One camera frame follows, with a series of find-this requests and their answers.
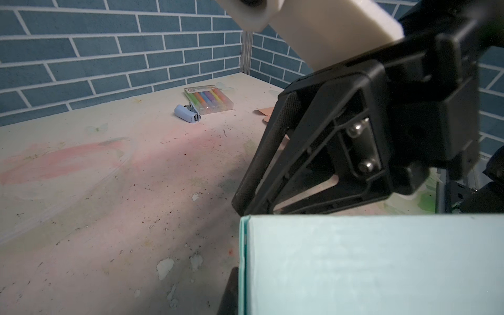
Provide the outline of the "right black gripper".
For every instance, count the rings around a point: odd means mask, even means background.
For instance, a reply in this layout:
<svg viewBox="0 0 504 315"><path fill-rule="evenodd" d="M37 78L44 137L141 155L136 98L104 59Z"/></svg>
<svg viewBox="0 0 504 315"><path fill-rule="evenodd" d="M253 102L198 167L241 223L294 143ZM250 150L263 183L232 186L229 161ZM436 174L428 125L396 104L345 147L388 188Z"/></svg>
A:
<svg viewBox="0 0 504 315"><path fill-rule="evenodd" d="M459 180L479 156L479 60L503 45L502 1L418 1L403 37L378 55L387 72L393 155L377 186L411 194L432 167Z"/></svg>

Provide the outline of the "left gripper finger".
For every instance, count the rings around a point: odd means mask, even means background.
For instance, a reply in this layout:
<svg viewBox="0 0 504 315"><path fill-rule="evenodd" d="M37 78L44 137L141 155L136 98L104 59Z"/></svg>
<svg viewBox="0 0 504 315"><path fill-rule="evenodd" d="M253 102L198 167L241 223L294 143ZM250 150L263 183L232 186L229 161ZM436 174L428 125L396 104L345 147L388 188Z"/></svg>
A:
<svg viewBox="0 0 504 315"><path fill-rule="evenodd" d="M234 267L228 278L217 315L238 315L239 268Z"/></svg>

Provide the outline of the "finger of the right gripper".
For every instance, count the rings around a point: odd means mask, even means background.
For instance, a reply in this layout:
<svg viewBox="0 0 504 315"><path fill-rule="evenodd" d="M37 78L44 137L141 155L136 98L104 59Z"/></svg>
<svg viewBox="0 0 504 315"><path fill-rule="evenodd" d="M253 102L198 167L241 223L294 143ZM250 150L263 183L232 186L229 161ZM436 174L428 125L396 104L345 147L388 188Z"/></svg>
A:
<svg viewBox="0 0 504 315"><path fill-rule="evenodd" d="M287 214L328 214L387 199L377 188L387 175L392 157L386 107L389 93L385 68L376 60L349 67L331 66L291 83L278 95L275 109L299 121L285 136L292 154L327 149L338 183L285 208ZM270 215L285 187L292 187L302 170L277 163L250 206L250 193L242 179L232 199L241 216Z"/></svg>

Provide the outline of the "mint green paper box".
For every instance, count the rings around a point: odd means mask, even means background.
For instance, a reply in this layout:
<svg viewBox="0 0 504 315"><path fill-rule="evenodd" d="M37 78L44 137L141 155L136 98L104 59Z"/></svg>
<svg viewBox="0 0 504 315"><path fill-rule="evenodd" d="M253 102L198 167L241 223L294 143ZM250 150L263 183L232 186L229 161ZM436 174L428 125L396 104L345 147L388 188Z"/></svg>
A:
<svg viewBox="0 0 504 315"><path fill-rule="evenodd" d="M502 314L502 215L254 215L240 314Z"/></svg>

